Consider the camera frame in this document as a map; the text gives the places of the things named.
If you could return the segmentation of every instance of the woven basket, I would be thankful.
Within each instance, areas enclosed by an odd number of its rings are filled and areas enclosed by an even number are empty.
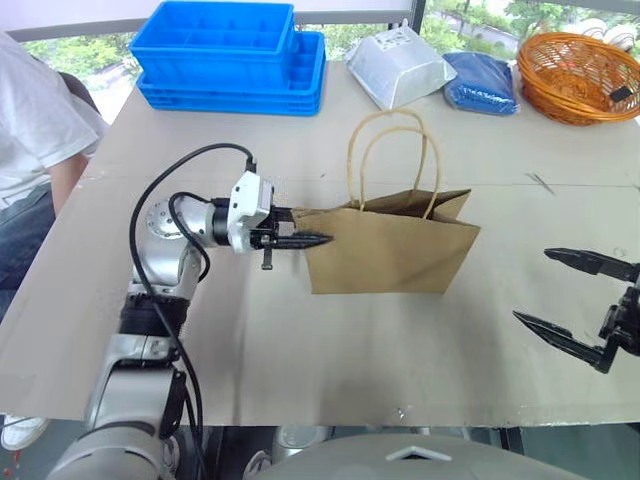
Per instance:
[[[526,99],[559,122],[593,125],[640,114],[640,64],[600,40],[535,35],[520,49],[518,68]]]

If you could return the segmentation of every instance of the stacked blue crates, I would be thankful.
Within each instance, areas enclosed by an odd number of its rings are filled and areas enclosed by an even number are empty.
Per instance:
[[[285,4],[164,2],[131,43],[138,88],[164,110],[315,115],[324,36],[293,20]]]

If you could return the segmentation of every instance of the paper bag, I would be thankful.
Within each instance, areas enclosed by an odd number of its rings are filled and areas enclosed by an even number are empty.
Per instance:
[[[370,120],[402,113],[420,128],[393,127],[376,135],[360,168],[355,199],[351,157],[358,132]],[[422,135],[422,156],[413,189],[365,201],[364,173],[373,145],[396,131]],[[418,190],[431,141],[437,175],[434,192]],[[438,193],[440,157],[420,117],[410,110],[378,112],[365,118],[349,143],[347,172],[351,201],[331,210],[294,209],[296,229],[332,235],[334,240],[305,251],[313,293],[443,293],[460,268],[480,228],[456,220],[470,190]]]

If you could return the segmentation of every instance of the blue package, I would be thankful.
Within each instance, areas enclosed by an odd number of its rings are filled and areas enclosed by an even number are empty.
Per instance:
[[[506,62],[474,52],[447,53],[443,57],[458,72],[444,87],[444,96],[451,105],[494,115],[518,112],[511,69]]]

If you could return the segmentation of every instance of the table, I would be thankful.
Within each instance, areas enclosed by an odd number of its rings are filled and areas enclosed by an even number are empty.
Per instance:
[[[449,290],[314,296],[299,252],[276,252],[274,271],[264,272],[257,252],[214,250],[183,331],[206,423],[640,419],[633,381],[640,359],[621,352],[611,373],[599,374],[511,315],[521,309],[597,342],[623,284],[547,260],[542,250],[640,259],[640,126],[569,127],[526,102],[512,118],[476,115],[453,110],[441,94],[410,108],[438,140],[445,188],[473,189],[460,218],[482,227]],[[129,215],[161,170],[204,144],[237,142],[274,182],[278,204],[332,207],[347,199],[351,131],[376,110],[342,64],[329,65],[322,111],[313,118],[155,111],[134,91],[0,326],[0,410],[82,417],[131,273]],[[371,195],[413,181],[419,140],[410,135],[381,142],[368,170]],[[206,154],[154,198],[182,189],[227,196],[241,170],[237,153]]]

